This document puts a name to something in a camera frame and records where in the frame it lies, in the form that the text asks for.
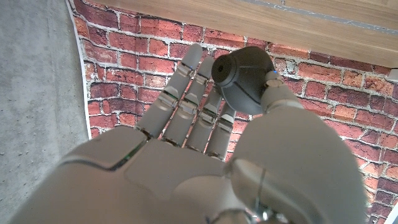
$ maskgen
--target gray concrete wall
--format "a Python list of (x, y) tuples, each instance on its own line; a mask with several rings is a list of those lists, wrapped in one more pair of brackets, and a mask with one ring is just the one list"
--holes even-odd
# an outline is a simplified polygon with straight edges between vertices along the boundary
[(65, 0), (0, 1), (0, 223), (88, 139)]

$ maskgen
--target fingertip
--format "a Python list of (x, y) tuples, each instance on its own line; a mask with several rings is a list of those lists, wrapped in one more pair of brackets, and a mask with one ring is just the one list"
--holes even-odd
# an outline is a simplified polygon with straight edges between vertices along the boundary
[(196, 69), (201, 59), (202, 52), (203, 50), (199, 44), (192, 44), (187, 54), (182, 59), (182, 63), (191, 69)]
[(213, 66), (214, 59), (211, 57), (206, 57), (199, 66), (198, 73), (203, 77), (210, 78), (211, 68)]

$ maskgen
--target brick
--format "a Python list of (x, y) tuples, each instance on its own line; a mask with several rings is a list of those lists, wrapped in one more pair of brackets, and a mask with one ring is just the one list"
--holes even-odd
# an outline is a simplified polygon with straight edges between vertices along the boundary
[(355, 111), (355, 108), (337, 105), (333, 117), (343, 121), (352, 121), (354, 119)]
[(380, 189), (388, 190), (392, 193), (398, 193), (398, 182), (394, 182), (392, 180), (387, 180), (385, 178), (379, 179), (379, 186)]
[(392, 96), (392, 92), (394, 91), (394, 85), (392, 83), (383, 78), (374, 76), (367, 76), (365, 78), (364, 87), (386, 96)]
[(299, 63), (298, 75), (316, 80), (339, 83), (341, 80), (340, 70), (334, 68), (325, 68), (319, 65), (308, 63)]
[(90, 34), (90, 40), (98, 45), (106, 45), (108, 41), (106, 40), (106, 31), (102, 29), (97, 29), (95, 27), (88, 27), (88, 32)]
[(167, 56), (167, 44), (161, 40), (151, 39), (149, 41), (149, 53)]
[(380, 176), (383, 166), (380, 164), (375, 164), (373, 162), (369, 163), (366, 167), (362, 170), (367, 172), (368, 174), (372, 174), (375, 177)]
[(95, 77), (95, 67), (93, 63), (85, 62), (86, 80), (92, 80)]
[(329, 127), (333, 128), (340, 136), (358, 138), (363, 133), (363, 130), (357, 126), (329, 120), (324, 120), (324, 122), (329, 125)]
[(109, 43), (112, 47), (124, 50), (132, 50), (135, 52), (147, 53), (147, 39), (119, 34), (115, 32), (109, 33)]
[(106, 27), (118, 28), (118, 18), (114, 12), (95, 9), (80, 0), (74, 0), (74, 3), (77, 12), (84, 16), (87, 21)]
[(126, 100), (120, 98), (109, 99), (111, 111), (124, 111), (142, 115), (144, 112), (144, 104), (134, 100)]
[(229, 142), (227, 151), (228, 152), (233, 152), (235, 150), (235, 147), (236, 147), (236, 142)]
[(362, 74), (352, 71), (345, 71), (343, 75), (343, 84), (361, 88)]
[(110, 108), (108, 100), (103, 100), (102, 101), (102, 110), (104, 111), (104, 114), (110, 114), (111, 113), (111, 108)]
[(248, 125), (247, 121), (240, 121), (240, 120), (235, 120), (234, 121), (234, 125), (233, 125), (233, 129), (232, 132), (233, 133), (239, 133), (242, 134), (246, 125)]
[(303, 91), (303, 80), (297, 80), (294, 78), (284, 77), (285, 84), (292, 90), (295, 94), (301, 94)]
[(264, 40), (259, 40), (259, 39), (254, 39), (254, 38), (250, 38), (248, 37), (248, 40), (246, 41), (246, 46), (256, 46), (261, 48), (262, 50), (265, 50), (267, 47), (267, 42)]
[(182, 34), (182, 39), (192, 42), (200, 42), (203, 34), (203, 28), (186, 24), (184, 26), (184, 32)]
[(144, 84), (144, 77), (139, 72), (109, 68), (106, 70), (106, 79), (117, 82), (125, 82), (136, 85)]
[(92, 138), (95, 138), (100, 135), (100, 131), (97, 128), (91, 128), (90, 131), (91, 131)]
[(330, 57), (330, 63), (332, 65), (337, 65), (337, 66), (342, 66), (346, 68), (353, 68), (353, 69), (358, 69), (362, 70), (365, 72), (371, 72), (372, 71), (372, 65), (364, 62), (357, 62), (354, 60), (348, 60), (345, 58), (340, 58), (340, 57), (335, 57), (331, 56)]
[(377, 189), (377, 183), (379, 182), (378, 179), (373, 177), (367, 177), (364, 179), (364, 183), (366, 186), (370, 187), (373, 190)]
[(160, 91), (145, 88), (138, 89), (138, 100), (145, 103), (153, 103), (159, 96)]
[(100, 80), (104, 80), (105, 68), (97, 65), (97, 76)]
[(383, 110), (385, 100), (383, 96), (371, 95), (369, 104), (372, 109), (381, 111)]
[(306, 96), (314, 96), (323, 99), (325, 97), (326, 85), (318, 82), (308, 82), (305, 89)]
[(181, 39), (181, 24), (160, 19), (141, 18), (141, 33), (157, 37)]
[(224, 49), (216, 49), (214, 51), (214, 58), (218, 58), (221, 55), (226, 55), (229, 54), (229, 50), (224, 50)]
[(395, 148), (398, 144), (398, 136), (393, 136), (391, 134), (381, 133), (380, 145), (389, 148)]
[(318, 52), (310, 52), (310, 59), (316, 60), (317, 62), (328, 63), (329, 62), (329, 55), (322, 54)]
[(365, 125), (391, 130), (394, 120), (383, 114), (368, 112), (365, 110), (358, 110), (355, 117), (355, 122)]
[(368, 190), (365, 190), (365, 195), (366, 195), (366, 198), (367, 198), (368, 202), (370, 204), (373, 204), (374, 203), (374, 198), (375, 198), (374, 193), (372, 193), (372, 192), (370, 192)]
[(152, 57), (139, 57), (139, 69), (150, 70), (155, 72), (172, 73), (174, 62)]
[(398, 99), (398, 83), (394, 85), (394, 90), (392, 91), (392, 97)]
[(372, 213), (376, 215), (382, 215), (384, 217), (387, 217), (388, 214), (391, 212), (391, 208), (387, 207), (385, 205), (379, 204), (379, 203), (374, 203), (372, 206)]
[(119, 120), (121, 124), (126, 124), (130, 126), (136, 125), (136, 116), (129, 113), (120, 113)]
[(170, 57), (183, 58), (189, 47), (185, 44), (170, 44)]
[(381, 203), (385, 203), (386, 205), (389, 205), (392, 202), (392, 198), (393, 198), (393, 196), (389, 193), (377, 191), (377, 194), (376, 194), (377, 202), (381, 202)]
[(113, 128), (116, 124), (116, 115), (98, 115), (98, 116), (90, 116), (90, 125), (97, 126), (101, 128)]
[(232, 158), (233, 154), (234, 154), (233, 152), (227, 152), (225, 157), (225, 162), (228, 162)]
[(137, 99), (136, 90), (133, 87), (127, 85), (122, 85), (120, 87), (120, 96), (130, 100)]
[(361, 167), (363, 164), (367, 163), (367, 161), (365, 161), (361, 158), (355, 157), (355, 159), (356, 159), (356, 163), (358, 164), (358, 167)]
[(351, 151), (361, 157), (365, 157), (372, 161), (378, 161), (380, 157), (380, 148), (369, 146), (367, 144), (361, 143), (357, 140), (344, 140), (346, 145), (351, 149)]
[(286, 61), (282, 58), (275, 58), (274, 66), (275, 66), (275, 70), (281, 74), (285, 73), (285, 71), (287, 71)]
[(369, 104), (369, 94), (361, 91), (344, 89), (333, 86), (328, 91), (329, 100), (339, 101), (340, 103), (351, 103), (356, 106), (367, 106)]
[(206, 29), (205, 43), (228, 47), (243, 47), (244, 39), (241, 35), (229, 34), (213, 29)]
[(375, 65), (373, 71), (378, 74), (389, 75), (391, 68)]
[(75, 21), (77, 34), (88, 38), (87, 23), (82, 18), (76, 16), (73, 17), (73, 20)]
[(386, 112), (387, 114), (391, 114), (395, 117), (398, 117), (398, 103), (395, 103), (390, 99), (386, 99), (383, 111)]
[(386, 176), (398, 180), (398, 166), (390, 166), (386, 170)]
[(268, 45), (268, 49), (273, 54), (288, 55), (303, 59), (309, 58), (308, 50), (305, 49), (297, 49), (286, 45), (273, 44), (273, 43)]
[(386, 222), (386, 219), (383, 217), (379, 217), (379, 220), (377, 221), (377, 224), (384, 224)]
[(101, 113), (99, 101), (89, 101), (87, 103), (87, 107), (88, 107), (88, 115)]
[(120, 53), (120, 65), (129, 67), (129, 68), (137, 68), (137, 56), (128, 53)]
[(229, 140), (230, 140), (230, 141), (237, 141), (237, 140), (239, 140), (240, 137), (241, 137), (241, 134), (232, 133)]
[(163, 88), (166, 86), (166, 78), (156, 75), (145, 74), (145, 86)]
[(393, 150), (386, 150), (383, 160), (393, 164), (398, 164), (398, 152)]
[(139, 18), (134, 16), (120, 15), (120, 29), (133, 33), (139, 32)]
[(306, 110), (310, 110), (319, 116), (331, 116), (332, 106), (315, 100), (300, 99), (301, 104)]
[(99, 62), (116, 63), (117, 53), (115, 50), (104, 49), (102, 47), (94, 46), (87, 40), (83, 41), (87, 57), (94, 58)]
[(236, 112), (235, 117), (241, 118), (241, 119), (244, 119), (244, 120), (248, 120), (249, 119), (249, 115), (248, 114), (245, 114), (245, 113), (242, 113), (242, 112), (238, 112), (238, 111)]
[(361, 137), (362, 141), (366, 141), (368, 143), (376, 144), (379, 140), (380, 133), (373, 130), (367, 130), (366, 133)]
[(90, 87), (91, 98), (105, 98), (118, 95), (118, 84), (93, 83)]

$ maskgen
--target wooden surface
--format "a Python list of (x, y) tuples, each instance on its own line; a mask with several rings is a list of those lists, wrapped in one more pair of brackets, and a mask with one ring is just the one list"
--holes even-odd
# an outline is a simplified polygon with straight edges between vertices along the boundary
[(389, 68), (398, 67), (398, 35), (237, 0), (96, 1), (109, 6), (360, 62)]
[(286, 0), (285, 6), (398, 30), (398, 0)]

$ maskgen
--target robotic hand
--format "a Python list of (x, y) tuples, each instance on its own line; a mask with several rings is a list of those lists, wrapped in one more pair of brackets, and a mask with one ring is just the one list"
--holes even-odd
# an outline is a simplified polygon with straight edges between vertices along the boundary
[[(362, 223), (354, 157), (303, 109), (267, 53), (205, 58), (195, 75), (200, 58), (192, 45), (134, 129), (119, 126), (66, 155), (11, 223)], [(215, 88), (197, 114), (210, 75)], [(225, 164), (236, 111), (264, 116)]]

